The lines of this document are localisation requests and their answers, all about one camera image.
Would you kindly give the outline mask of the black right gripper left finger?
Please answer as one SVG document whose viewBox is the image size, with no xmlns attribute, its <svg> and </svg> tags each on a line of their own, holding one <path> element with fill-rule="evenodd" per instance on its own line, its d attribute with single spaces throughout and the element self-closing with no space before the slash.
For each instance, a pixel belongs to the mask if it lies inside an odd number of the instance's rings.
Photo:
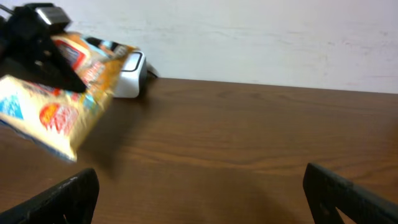
<svg viewBox="0 0 398 224">
<path fill-rule="evenodd" d="M 93 168 L 1 213 L 1 223 L 91 223 L 100 185 Z"/>
</svg>

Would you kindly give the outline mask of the yellow snack chip bag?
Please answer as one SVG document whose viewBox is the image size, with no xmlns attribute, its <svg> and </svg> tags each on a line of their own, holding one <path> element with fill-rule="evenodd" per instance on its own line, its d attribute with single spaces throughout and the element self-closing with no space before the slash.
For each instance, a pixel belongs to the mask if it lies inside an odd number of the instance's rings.
<svg viewBox="0 0 398 224">
<path fill-rule="evenodd" d="M 52 40 L 87 89 L 75 93 L 6 75 L 1 78 L 1 123 L 76 161 L 76 152 L 113 99 L 121 72 L 135 47 L 78 32 Z"/>
</svg>

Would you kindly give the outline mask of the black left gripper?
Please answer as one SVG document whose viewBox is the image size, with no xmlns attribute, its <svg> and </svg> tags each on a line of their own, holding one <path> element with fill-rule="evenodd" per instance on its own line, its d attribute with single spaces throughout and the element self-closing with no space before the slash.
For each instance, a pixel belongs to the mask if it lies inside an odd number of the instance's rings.
<svg viewBox="0 0 398 224">
<path fill-rule="evenodd" d="M 83 93 L 86 85 L 52 40 L 46 25 L 27 6 L 1 9 L 10 13 L 1 18 L 1 76 L 46 84 Z"/>
</svg>

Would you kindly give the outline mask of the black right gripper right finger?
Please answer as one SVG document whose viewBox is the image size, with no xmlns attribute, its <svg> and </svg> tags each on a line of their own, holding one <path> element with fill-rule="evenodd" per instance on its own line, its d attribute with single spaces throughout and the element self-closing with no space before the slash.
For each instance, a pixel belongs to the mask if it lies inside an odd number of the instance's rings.
<svg viewBox="0 0 398 224">
<path fill-rule="evenodd" d="M 315 223 L 397 224 L 397 205 L 314 163 L 307 164 L 303 189 Z"/>
</svg>

